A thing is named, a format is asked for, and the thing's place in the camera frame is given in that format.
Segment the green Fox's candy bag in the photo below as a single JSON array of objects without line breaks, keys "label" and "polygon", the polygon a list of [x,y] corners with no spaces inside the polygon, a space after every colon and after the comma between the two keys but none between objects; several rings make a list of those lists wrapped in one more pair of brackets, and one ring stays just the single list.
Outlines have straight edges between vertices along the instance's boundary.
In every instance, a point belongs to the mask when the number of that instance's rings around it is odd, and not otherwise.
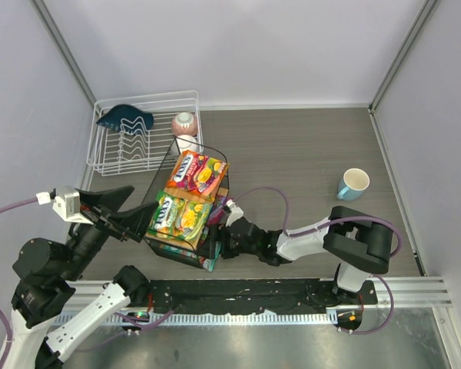
[{"label": "green Fox's candy bag", "polygon": [[157,196],[155,210],[147,234],[159,238],[194,242],[203,230],[211,205],[178,198],[164,191]]}]

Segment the orange Fox's fruits candy bag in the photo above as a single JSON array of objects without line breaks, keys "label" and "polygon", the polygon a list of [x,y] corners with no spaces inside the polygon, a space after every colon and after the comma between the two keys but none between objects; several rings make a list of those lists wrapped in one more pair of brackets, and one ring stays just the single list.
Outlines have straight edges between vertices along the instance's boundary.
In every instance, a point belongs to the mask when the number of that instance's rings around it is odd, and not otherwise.
[{"label": "orange Fox's fruits candy bag", "polygon": [[166,187],[182,190],[205,201],[214,201],[227,170],[226,161],[186,150],[181,153]]}]

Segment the purple Fox's berries candy bag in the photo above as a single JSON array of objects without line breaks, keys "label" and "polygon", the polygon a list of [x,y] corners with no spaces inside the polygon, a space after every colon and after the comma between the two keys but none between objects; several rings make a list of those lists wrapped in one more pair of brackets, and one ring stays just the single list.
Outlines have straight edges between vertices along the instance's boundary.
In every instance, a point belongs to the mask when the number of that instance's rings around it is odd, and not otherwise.
[{"label": "purple Fox's berries candy bag", "polygon": [[218,224],[220,219],[222,219],[224,215],[224,206],[228,201],[227,195],[218,194],[216,196],[214,206],[211,209],[211,212],[207,219],[207,224]]}]

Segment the teal Fox's candy bag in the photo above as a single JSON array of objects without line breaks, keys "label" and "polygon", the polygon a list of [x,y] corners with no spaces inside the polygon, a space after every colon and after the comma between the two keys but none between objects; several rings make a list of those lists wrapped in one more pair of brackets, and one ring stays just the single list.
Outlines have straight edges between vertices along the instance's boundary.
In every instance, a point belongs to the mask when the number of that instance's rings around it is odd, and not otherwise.
[{"label": "teal Fox's candy bag", "polygon": [[160,249],[161,256],[164,258],[170,258],[171,260],[181,262],[182,264],[204,269],[209,272],[213,271],[215,262],[217,260],[216,258],[211,259],[198,256],[193,251],[172,247],[166,244],[160,246]]}]

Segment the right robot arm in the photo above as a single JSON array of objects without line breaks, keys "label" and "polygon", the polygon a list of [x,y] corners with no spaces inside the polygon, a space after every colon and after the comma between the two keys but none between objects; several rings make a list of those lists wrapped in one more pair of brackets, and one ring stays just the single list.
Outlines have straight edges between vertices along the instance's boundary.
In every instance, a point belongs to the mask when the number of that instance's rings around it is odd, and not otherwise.
[{"label": "right robot arm", "polygon": [[244,217],[230,201],[224,206],[224,223],[206,227],[198,252],[205,258],[235,258],[250,254],[273,267],[300,258],[329,253],[340,259],[331,294],[337,301],[359,301],[366,279],[386,274],[397,236],[393,225],[383,219],[344,206],[332,208],[328,217],[293,230],[265,231]]}]

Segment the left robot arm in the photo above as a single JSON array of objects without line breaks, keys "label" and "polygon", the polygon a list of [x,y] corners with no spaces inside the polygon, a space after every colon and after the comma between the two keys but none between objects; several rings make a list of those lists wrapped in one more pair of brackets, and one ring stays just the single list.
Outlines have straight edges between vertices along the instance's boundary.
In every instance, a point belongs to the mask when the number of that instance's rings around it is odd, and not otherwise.
[{"label": "left robot arm", "polygon": [[72,282],[83,275],[109,238],[136,242],[144,238],[157,205],[122,211],[133,191],[131,185],[97,192],[66,186],[36,195],[36,203],[51,204],[71,225],[69,238],[65,243],[32,238],[22,246],[12,266],[19,283],[12,296],[11,317],[0,310],[6,331],[0,368],[60,368],[107,317],[147,303],[148,279],[135,266],[126,265],[72,320],[54,332],[49,330],[76,292]]}]

